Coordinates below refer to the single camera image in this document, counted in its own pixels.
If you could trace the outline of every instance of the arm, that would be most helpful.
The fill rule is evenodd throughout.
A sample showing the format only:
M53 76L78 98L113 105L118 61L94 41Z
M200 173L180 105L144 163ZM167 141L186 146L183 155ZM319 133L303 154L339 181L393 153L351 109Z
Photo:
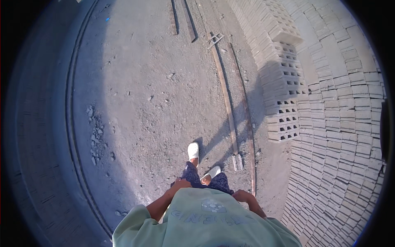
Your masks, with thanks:
M256 213L263 219L266 218L266 214L262 210L261 206L259 206L256 198L253 195L251 195L250 193L248 193L244 190L238 190L232 196L238 202L246 202L248 204L248 208L250 209L250 211Z
M165 213L167 207L170 205L175 193L181 188L192 187L191 183L186 179L177 178L174 185L168 189L163 196L156 199L153 203L147 206L147 210L151 215L151 218L159 221Z

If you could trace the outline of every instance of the dark patterned shorts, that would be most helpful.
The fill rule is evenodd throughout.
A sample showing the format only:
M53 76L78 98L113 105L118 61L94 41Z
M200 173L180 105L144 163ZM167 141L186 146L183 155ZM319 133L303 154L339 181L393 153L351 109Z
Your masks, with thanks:
M191 162L186 162L185 170L182 173L181 179L186 179L188 182L191 183L193 188L210 188L220 190L222 192L228 193L232 195L234 193L233 190L229 189L228 185L228 178L226 177L225 173L221 172L217 176L211 179L209 185L203 185L200 182L200 178L198 175L198 170Z

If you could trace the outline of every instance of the ground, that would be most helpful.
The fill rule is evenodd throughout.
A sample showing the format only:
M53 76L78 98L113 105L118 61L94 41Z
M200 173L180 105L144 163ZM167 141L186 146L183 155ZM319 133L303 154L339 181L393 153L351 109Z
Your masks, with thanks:
M251 189L245 115L229 41L255 125L256 197L268 216L280 219L289 147L267 140L263 92L240 25L225 0L187 1L197 34L191 43L181 2L174 3L175 36L169 28L170 1L158 0L100 0L85 30L73 117L80 160L99 210L114 230L125 212L157 199L181 175L194 140L200 147L200 176L219 164L231 189ZM240 172L233 170L229 123L207 32L225 36L218 48L245 166Z

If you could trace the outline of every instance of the white slipper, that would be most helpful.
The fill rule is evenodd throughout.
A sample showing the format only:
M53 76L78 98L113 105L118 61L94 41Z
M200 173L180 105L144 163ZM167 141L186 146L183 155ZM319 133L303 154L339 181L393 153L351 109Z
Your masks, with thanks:
M221 173L221 167L219 167L219 166L214 166L213 168L211 168L211 170L210 170L208 173L206 173L206 174L200 179L200 182L201 182L205 177L207 177L208 175L210 175L211 179L213 179L213 177L217 176L217 175L220 174L220 173Z
M197 165L199 165L199 144L197 142L192 142L188 146L188 156L189 161L193 158L197 158Z

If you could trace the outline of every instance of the metal bracket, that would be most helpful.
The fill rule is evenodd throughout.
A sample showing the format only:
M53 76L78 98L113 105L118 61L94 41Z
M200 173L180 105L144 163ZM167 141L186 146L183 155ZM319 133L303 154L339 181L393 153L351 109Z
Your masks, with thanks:
M225 36L221 33L217 33L216 35L211 36L211 38L209 39L209 41L211 41L211 45L209 48L207 48L207 50L213 47L213 45L215 45L216 43L218 43L223 37Z

